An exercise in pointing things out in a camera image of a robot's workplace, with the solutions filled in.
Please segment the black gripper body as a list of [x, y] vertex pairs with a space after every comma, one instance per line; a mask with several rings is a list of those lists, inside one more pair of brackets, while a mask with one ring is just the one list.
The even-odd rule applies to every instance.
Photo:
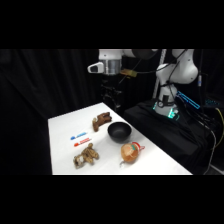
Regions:
[[102, 76], [101, 91], [103, 97], [110, 97], [116, 99], [120, 94], [119, 76]]

